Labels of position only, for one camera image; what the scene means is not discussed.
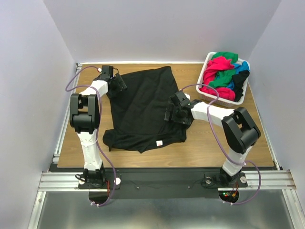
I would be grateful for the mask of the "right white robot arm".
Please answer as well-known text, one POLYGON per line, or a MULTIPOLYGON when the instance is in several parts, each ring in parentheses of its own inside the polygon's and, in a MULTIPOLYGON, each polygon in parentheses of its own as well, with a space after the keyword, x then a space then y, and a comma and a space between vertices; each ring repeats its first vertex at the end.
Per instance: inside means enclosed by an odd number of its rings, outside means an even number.
POLYGON ((223 128, 229 151, 227 153, 220 147, 226 161, 216 180, 222 186, 230 186, 238 179, 248 153, 261 136, 246 108, 220 108, 200 100, 190 101, 183 91, 169 97, 164 120, 183 125, 201 120, 208 122, 211 128, 213 125, 223 128))

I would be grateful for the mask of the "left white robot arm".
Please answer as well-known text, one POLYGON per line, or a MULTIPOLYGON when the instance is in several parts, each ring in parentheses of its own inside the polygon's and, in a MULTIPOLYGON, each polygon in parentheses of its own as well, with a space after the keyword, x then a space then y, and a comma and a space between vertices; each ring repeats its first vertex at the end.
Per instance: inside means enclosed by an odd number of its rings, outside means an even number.
POLYGON ((102 113, 99 100, 103 95, 112 98, 127 88, 117 68, 100 71, 101 74, 91 85, 70 97, 70 125, 77 133, 84 157, 83 174, 78 175, 77 179, 81 185, 96 188, 109 183, 98 147, 102 113))

